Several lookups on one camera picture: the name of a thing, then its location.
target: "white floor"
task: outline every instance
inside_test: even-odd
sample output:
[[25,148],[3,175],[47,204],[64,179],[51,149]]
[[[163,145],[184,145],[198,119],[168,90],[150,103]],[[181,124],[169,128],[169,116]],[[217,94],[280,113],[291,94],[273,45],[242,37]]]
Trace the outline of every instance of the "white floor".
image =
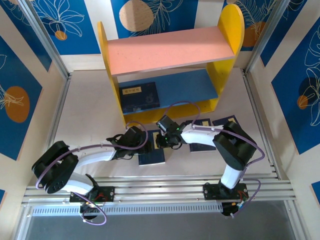
[[[125,81],[137,76],[126,76]],[[239,68],[234,68],[214,112],[202,114],[211,121],[235,115],[239,124],[263,148],[263,142]],[[70,148],[98,144],[107,137],[125,132],[107,73],[104,70],[75,71],[59,122],[56,141],[63,140]],[[193,117],[177,119],[178,123]],[[155,124],[146,126],[157,129]],[[260,156],[256,152],[253,158]],[[77,172],[93,177],[129,176],[207,176],[221,175],[225,162],[218,151],[190,153],[188,145],[179,150],[165,150],[165,164],[138,166],[138,158],[98,162],[80,167]],[[271,174],[268,159],[253,164],[248,174]]]

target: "notebook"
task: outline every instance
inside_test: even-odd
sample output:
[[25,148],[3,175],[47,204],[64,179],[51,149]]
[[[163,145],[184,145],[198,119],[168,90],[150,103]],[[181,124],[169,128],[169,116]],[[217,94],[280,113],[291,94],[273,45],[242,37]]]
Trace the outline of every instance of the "notebook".
[[227,122],[234,122],[236,124],[239,124],[238,120],[236,119],[235,115],[227,116],[218,120],[212,121],[213,126],[220,126],[225,125]]
[[148,131],[148,140],[151,142],[152,152],[141,154],[138,156],[139,166],[148,166],[148,165],[166,163],[164,150],[162,148],[158,148],[156,144],[156,138],[159,133],[160,133],[160,130]]

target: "metal frame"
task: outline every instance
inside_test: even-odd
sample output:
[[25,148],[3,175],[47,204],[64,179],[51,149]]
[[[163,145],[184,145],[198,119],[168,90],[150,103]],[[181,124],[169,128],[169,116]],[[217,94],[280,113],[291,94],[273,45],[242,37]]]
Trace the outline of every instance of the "metal frame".
[[263,139],[264,148],[266,150],[266,156],[268,157],[271,166],[275,168],[275,172],[280,180],[288,180],[287,175],[283,171],[283,169],[279,166],[279,157],[274,153],[273,151],[273,144],[269,141],[269,139],[272,139],[271,130],[267,123],[267,117],[264,113],[262,103],[259,99],[258,90],[255,86],[255,83],[253,81],[253,78],[251,74],[246,74],[245,71],[242,71],[242,77],[243,81],[246,87],[246,90],[248,92],[248,96],[251,102],[251,106],[254,112],[255,120],[257,122],[260,135]]
[[60,54],[52,42],[45,26],[38,17],[35,9],[32,6],[32,3],[29,0],[17,0],[19,7],[25,15],[26,19],[30,23],[35,34],[43,44],[45,50],[48,52],[51,59],[56,63],[58,70],[65,79],[68,79],[69,72],[64,62],[62,61]]
[[278,0],[275,8],[272,10],[270,17],[266,21],[266,25],[258,38],[255,46],[253,47],[253,55],[245,69],[245,73],[249,73],[254,66],[257,59],[260,58],[262,51],[264,50],[267,42],[269,41],[271,34],[274,32],[278,22],[280,21],[282,15],[284,14],[286,8],[288,7],[291,0]]
[[54,114],[54,120],[51,126],[51,131],[50,131],[50,135],[49,138],[47,140],[47,144],[46,144],[46,149],[44,149],[44,152],[46,150],[48,150],[55,142],[55,137],[57,134],[57,130],[58,130],[58,126],[59,126],[59,122],[60,122],[60,118],[61,118],[61,114],[62,114],[62,110],[64,109],[64,105],[65,105],[65,101],[67,98],[67,93],[68,93],[68,89],[70,86],[70,79],[71,79],[72,75],[70,75],[67,79],[67,81],[65,82],[64,86],[63,86],[63,90],[61,92],[60,95],[60,99],[59,99],[59,103],[57,106],[57,109],[55,111]]

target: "white robotic arm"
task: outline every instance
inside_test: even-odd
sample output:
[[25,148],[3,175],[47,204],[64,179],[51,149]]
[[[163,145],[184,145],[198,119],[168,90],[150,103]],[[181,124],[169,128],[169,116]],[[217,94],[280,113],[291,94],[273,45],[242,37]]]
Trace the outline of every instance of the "white robotic arm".
[[[183,129],[181,137],[187,144],[204,144],[215,147],[214,138],[220,134],[219,131],[215,131],[216,129],[223,129],[223,126],[200,126],[190,123]],[[233,189],[239,182],[242,172],[242,170],[226,165],[220,181],[228,189]]]

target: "dark blue book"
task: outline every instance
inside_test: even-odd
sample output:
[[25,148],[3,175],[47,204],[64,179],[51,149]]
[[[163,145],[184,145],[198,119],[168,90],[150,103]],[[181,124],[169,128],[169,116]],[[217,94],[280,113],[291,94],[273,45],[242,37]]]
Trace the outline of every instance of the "dark blue book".
[[320,181],[311,184],[314,194],[320,204]]
[[227,116],[227,117],[212,121],[213,126],[225,125],[227,122],[234,122],[236,124],[239,124],[235,115]]
[[160,107],[155,82],[120,87],[119,93],[123,114]]
[[152,152],[141,154],[139,158],[139,166],[164,164],[165,152],[162,148],[158,148],[156,144],[157,135],[160,130],[150,130],[148,131],[148,140],[151,142]]
[[[210,118],[205,118],[205,119],[198,119],[194,122],[195,125],[201,125],[201,126],[211,126],[211,121]],[[205,144],[200,144],[200,143],[191,143],[189,144],[190,147],[190,152],[209,152],[209,151],[214,151],[216,150],[216,147],[214,146],[209,146]]]

